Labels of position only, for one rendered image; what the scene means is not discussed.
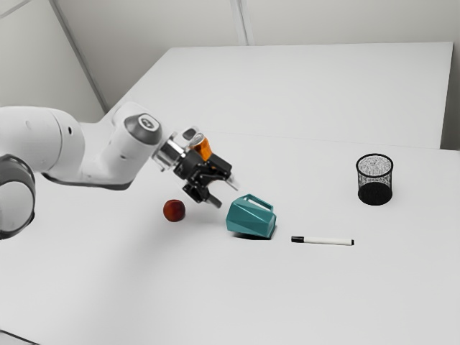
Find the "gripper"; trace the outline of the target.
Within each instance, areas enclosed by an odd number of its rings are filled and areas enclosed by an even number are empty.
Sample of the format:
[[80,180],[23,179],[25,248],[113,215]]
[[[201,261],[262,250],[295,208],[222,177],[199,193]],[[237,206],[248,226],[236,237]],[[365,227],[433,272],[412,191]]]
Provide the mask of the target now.
[[205,202],[220,208],[222,202],[210,193],[208,185],[222,180],[234,190],[238,190],[239,183],[231,174],[231,169],[232,165],[218,155],[212,154],[207,161],[204,161],[195,150],[191,149],[173,172],[185,181],[183,191],[196,203]]

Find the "teal faceted mug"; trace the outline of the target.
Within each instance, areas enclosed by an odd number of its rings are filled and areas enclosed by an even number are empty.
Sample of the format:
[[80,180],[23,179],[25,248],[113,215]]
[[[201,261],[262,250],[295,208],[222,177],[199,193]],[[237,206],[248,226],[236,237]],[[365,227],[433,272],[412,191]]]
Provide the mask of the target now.
[[276,226],[274,207],[252,194],[235,199],[226,216],[226,228],[238,234],[271,239]]

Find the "red apple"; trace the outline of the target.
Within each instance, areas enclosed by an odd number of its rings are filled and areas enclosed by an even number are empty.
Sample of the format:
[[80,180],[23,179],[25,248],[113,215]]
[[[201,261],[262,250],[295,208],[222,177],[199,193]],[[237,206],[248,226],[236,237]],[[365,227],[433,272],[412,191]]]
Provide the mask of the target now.
[[181,221],[185,218],[185,204],[181,200],[170,199],[165,202],[162,212],[169,222]]

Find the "white marker pen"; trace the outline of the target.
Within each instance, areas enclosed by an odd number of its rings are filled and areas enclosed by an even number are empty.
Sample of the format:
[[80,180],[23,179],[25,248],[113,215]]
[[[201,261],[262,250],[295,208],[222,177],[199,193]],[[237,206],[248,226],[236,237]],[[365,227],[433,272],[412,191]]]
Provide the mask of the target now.
[[336,238],[318,238],[318,237],[304,237],[292,236],[292,243],[303,244],[325,244],[325,245],[338,245],[338,246],[354,246],[353,239],[336,239]]

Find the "black mesh pen holder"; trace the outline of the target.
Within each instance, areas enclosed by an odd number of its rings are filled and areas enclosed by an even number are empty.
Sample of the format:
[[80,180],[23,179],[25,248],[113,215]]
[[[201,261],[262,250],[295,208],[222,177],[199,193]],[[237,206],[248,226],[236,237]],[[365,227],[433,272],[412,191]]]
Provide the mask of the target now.
[[394,163],[384,154],[371,153],[356,161],[358,198],[370,206],[382,206],[392,198]]

